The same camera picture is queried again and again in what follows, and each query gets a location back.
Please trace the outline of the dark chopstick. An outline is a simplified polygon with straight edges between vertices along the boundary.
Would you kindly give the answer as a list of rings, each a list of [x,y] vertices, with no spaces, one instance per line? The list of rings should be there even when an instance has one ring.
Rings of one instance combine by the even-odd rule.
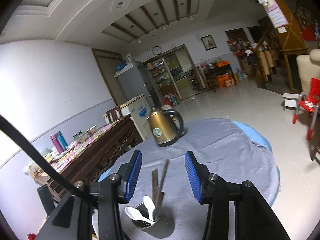
[[[152,171],[152,201],[154,204],[157,200],[157,193],[158,193],[158,169]]]
[[[165,178],[166,178],[166,175],[167,175],[167,170],[168,170],[168,166],[169,166],[169,159],[167,159],[165,161],[165,164],[164,164],[164,167],[163,167],[163,171],[162,171],[162,176],[161,176],[161,179],[160,179],[160,184],[159,186],[157,187],[157,195],[156,195],[156,200],[155,200],[155,211],[154,211],[154,217],[155,217],[155,220],[158,218],[158,213],[159,213],[159,209],[160,209],[160,205],[163,201],[163,193],[162,193],[162,190],[163,190],[163,186],[164,186],[164,181],[165,181]]]

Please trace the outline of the white ceramic spoon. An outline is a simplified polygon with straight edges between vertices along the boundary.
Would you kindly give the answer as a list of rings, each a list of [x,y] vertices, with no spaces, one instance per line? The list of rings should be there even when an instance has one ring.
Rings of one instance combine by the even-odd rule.
[[[155,223],[154,221],[151,221],[148,218],[145,218],[141,214],[141,212],[134,207],[130,207],[130,206],[125,207],[125,213],[127,214],[127,216],[129,218],[131,218],[134,221],[143,221],[143,222],[148,223],[150,225],[153,225]]]
[[[143,204],[148,211],[149,220],[154,221],[153,212],[155,211],[155,204],[152,201],[151,197],[144,196],[143,197]]]

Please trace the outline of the dark chopstick on cloth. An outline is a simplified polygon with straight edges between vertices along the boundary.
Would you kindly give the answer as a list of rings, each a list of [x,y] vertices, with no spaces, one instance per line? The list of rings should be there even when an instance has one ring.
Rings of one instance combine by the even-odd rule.
[[[152,171],[152,201],[154,204],[157,200],[157,193],[158,193],[158,169]]]

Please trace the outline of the blue round table cover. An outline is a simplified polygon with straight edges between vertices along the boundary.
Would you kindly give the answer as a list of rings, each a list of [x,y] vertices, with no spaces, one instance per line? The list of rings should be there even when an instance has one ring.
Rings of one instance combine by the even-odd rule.
[[[236,128],[236,137],[244,145],[244,148],[250,152],[268,152],[272,153],[270,142],[263,137],[258,131],[247,124],[238,121],[232,121]]]

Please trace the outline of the blue thermos bottle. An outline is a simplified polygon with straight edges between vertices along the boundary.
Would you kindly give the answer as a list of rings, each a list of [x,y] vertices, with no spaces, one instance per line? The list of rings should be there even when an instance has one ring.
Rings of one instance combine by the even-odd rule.
[[[58,138],[58,141],[60,142],[60,145],[62,146],[63,150],[66,151],[68,144],[60,131],[57,132],[57,138]]]

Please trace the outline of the gold electric kettle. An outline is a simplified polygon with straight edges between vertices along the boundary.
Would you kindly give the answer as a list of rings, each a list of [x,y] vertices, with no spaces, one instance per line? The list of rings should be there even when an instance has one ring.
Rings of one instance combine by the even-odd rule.
[[[147,117],[155,142],[160,147],[174,144],[184,132],[184,121],[175,109],[153,106]]]

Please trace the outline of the white chest freezer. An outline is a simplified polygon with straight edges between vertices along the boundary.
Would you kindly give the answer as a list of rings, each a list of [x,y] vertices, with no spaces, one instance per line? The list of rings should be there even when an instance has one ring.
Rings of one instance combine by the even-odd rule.
[[[141,138],[146,141],[152,137],[152,132],[147,120],[151,111],[150,105],[144,94],[140,94],[119,106],[122,116],[131,115]]]

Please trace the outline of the purple thermos bottle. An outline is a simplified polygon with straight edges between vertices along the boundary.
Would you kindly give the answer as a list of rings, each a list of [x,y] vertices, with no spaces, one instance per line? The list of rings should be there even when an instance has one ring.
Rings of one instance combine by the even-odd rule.
[[[56,150],[59,152],[59,153],[62,153],[64,152],[64,149],[63,147],[61,146],[59,140],[58,140],[58,136],[56,133],[53,133],[50,135],[50,139],[53,143],[53,145],[55,146]]]

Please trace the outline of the dark wooden side table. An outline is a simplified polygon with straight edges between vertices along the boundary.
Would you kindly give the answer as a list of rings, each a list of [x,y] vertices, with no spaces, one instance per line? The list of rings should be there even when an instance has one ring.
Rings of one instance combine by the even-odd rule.
[[[204,75],[208,86],[216,92],[217,88],[227,88],[237,85],[231,65],[225,65],[222,67],[215,67],[214,69],[208,69]]]

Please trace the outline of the small white step stool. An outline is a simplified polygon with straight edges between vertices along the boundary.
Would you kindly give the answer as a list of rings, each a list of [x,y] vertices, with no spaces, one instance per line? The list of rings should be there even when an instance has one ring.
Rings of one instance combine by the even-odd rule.
[[[297,108],[297,101],[299,99],[299,94],[284,93],[282,98],[284,100],[283,101],[284,110]]]

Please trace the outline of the red plastic child chair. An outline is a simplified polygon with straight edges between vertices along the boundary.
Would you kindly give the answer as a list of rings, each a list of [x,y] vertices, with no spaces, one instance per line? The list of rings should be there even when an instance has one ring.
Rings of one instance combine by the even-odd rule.
[[[306,136],[306,139],[310,140],[313,134],[317,116],[319,114],[319,79],[311,79],[310,91],[308,95],[306,95],[304,92],[299,94],[296,111],[292,120],[293,124],[295,124],[298,120],[300,108],[306,110],[308,114],[312,116],[311,125]]]

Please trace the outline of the beige sofa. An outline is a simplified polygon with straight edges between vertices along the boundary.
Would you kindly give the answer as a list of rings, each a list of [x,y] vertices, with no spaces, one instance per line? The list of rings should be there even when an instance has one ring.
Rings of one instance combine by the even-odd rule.
[[[299,55],[296,60],[302,91],[308,94],[311,79],[320,77],[320,49],[313,49],[308,55]]]

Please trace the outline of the round wall clock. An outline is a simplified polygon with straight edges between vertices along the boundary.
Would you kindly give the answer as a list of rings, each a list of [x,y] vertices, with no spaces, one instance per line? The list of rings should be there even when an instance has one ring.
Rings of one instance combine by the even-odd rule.
[[[162,48],[160,47],[160,46],[154,46],[153,48],[152,48],[152,53],[153,53],[153,55],[161,55],[161,53],[162,53]]]

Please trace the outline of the framed wall picture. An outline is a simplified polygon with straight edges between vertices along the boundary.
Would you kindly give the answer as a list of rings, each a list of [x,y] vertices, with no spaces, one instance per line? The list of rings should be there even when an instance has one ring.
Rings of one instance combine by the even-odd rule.
[[[201,37],[201,41],[202,41],[206,50],[215,49],[217,47],[217,45],[211,35]]]

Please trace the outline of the pink wall calendar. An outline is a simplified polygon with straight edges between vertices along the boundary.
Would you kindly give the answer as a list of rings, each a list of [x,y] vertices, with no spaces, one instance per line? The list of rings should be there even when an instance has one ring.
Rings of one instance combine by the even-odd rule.
[[[263,6],[269,19],[276,29],[285,27],[289,24],[275,0],[258,0],[258,2]]]

